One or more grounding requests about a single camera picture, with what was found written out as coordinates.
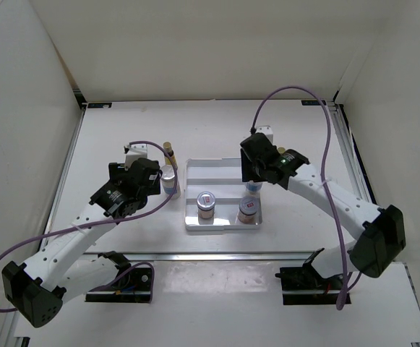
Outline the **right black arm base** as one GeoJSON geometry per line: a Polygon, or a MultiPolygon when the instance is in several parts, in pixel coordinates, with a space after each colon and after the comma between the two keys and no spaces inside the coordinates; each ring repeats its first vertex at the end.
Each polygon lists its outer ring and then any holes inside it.
{"type": "Polygon", "coordinates": [[[280,280],[284,306],[334,305],[343,286],[343,274],[323,278],[312,262],[324,251],[313,252],[301,267],[281,267],[275,277],[280,280]]]}

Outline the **blue label shaker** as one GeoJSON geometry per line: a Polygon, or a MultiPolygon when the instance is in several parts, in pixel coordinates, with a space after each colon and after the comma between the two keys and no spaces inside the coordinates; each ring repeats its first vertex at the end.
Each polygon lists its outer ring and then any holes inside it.
{"type": "Polygon", "coordinates": [[[179,181],[176,179],[176,174],[172,165],[164,165],[161,168],[161,184],[163,191],[167,195],[171,195],[173,199],[177,199],[180,196],[179,181]]]}
{"type": "Polygon", "coordinates": [[[260,197],[260,192],[261,192],[261,189],[262,189],[262,185],[263,185],[262,182],[255,182],[255,181],[246,182],[245,183],[245,188],[246,188],[245,195],[259,198],[260,197]]]}

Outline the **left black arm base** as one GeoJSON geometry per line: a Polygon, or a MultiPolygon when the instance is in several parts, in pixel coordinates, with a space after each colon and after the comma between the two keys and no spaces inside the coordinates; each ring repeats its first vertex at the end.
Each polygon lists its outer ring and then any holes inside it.
{"type": "Polygon", "coordinates": [[[118,270],[111,285],[85,294],[85,302],[107,304],[150,304],[153,300],[155,268],[149,262],[132,264],[123,254],[100,253],[98,258],[111,260],[118,270]]]}

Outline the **white lid jar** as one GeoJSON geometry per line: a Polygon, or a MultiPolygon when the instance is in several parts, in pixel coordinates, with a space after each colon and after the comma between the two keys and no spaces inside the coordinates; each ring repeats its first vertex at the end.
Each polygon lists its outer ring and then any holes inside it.
{"type": "Polygon", "coordinates": [[[237,219],[244,224],[253,224],[260,208],[259,200],[253,196],[245,196],[239,202],[237,219]]]}
{"type": "Polygon", "coordinates": [[[199,221],[209,221],[214,218],[216,198],[212,192],[200,192],[197,196],[197,217],[199,221]]]}

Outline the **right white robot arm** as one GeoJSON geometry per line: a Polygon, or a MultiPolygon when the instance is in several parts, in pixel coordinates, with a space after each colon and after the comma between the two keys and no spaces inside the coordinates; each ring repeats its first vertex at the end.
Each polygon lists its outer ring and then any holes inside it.
{"type": "Polygon", "coordinates": [[[403,213],[366,202],[326,181],[302,154],[279,153],[267,136],[256,133],[241,142],[243,181],[268,182],[310,201],[353,240],[344,247],[320,249],[305,263],[303,280],[313,289],[323,287],[338,274],[360,272],[378,278],[406,246],[403,213]]]}

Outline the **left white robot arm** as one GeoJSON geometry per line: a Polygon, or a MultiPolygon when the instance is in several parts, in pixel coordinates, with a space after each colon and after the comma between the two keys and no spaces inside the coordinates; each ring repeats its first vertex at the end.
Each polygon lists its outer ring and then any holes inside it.
{"type": "Polygon", "coordinates": [[[48,324],[62,305],[91,289],[126,288],[130,263],[120,253],[102,253],[90,262],[80,256],[120,218],[136,213],[150,195],[160,194],[162,174],[156,160],[139,158],[129,167],[110,163],[110,179],[90,198],[75,218],[75,230],[56,236],[21,264],[9,262],[2,270],[6,298],[35,328],[48,324]]]}

